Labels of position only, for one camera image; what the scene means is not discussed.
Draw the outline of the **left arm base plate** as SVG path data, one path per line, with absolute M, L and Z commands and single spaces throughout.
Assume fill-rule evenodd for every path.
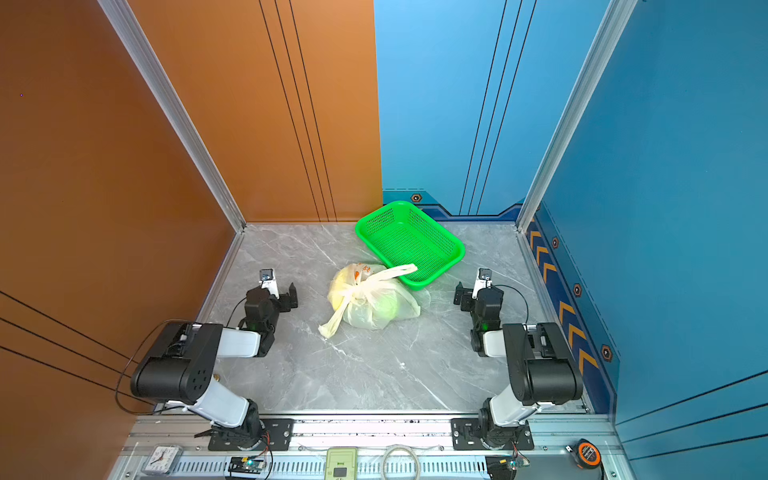
M 262 419 L 258 434 L 246 434 L 239 429 L 213 427 L 208 450 L 260 452 L 269 448 L 272 452 L 287 451 L 293 437 L 293 430 L 294 420 L 287 417 Z

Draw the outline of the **green plastic basket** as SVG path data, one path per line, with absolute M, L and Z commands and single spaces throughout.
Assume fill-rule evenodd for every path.
M 461 240 L 406 201 L 391 202 L 364 216 L 355 232 L 385 266 L 415 265 L 415 272 L 402 277 L 413 290 L 432 284 L 466 254 Z

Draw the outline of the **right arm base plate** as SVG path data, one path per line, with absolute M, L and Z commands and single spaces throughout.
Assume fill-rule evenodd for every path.
M 452 447 L 457 451 L 532 451 L 535 448 L 529 425 L 518 427 L 491 425 L 484 430 L 478 418 L 457 417 L 450 420 L 450 427 Z

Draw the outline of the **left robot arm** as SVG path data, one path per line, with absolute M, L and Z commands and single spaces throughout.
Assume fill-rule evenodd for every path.
M 292 419 L 262 419 L 257 403 L 214 379 L 216 361 L 263 358 L 275 341 L 279 316 L 298 307 L 294 284 L 281 293 L 269 278 L 245 296 L 245 316 L 235 328 L 219 323 L 170 321 L 131 376 L 131 393 L 190 411 L 210 427 L 196 436 L 211 451 L 286 451 Z

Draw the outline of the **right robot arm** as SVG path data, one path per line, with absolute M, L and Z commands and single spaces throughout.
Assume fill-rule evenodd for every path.
M 583 395 L 582 374 L 561 327 L 552 322 L 503 323 L 504 291 L 488 279 L 473 288 L 459 283 L 453 303 L 472 319 L 470 342 L 481 357 L 506 361 L 508 384 L 486 399 L 473 437 L 488 449 L 531 450 L 530 418 L 542 409 L 564 405 Z

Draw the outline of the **translucent yellowish plastic bag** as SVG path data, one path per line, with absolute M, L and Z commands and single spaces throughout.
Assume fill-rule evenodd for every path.
M 418 271 L 414 264 L 386 268 L 384 265 L 352 263 L 333 277 L 327 295 L 334 314 L 318 330 L 328 339 L 333 337 L 342 323 L 365 330 L 383 330 L 396 320 L 409 320 L 421 316 L 432 304 L 426 290 L 412 291 L 405 283 L 407 274 Z M 378 321 L 372 303 L 380 296 L 393 292 L 398 296 L 397 317 L 389 322 Z

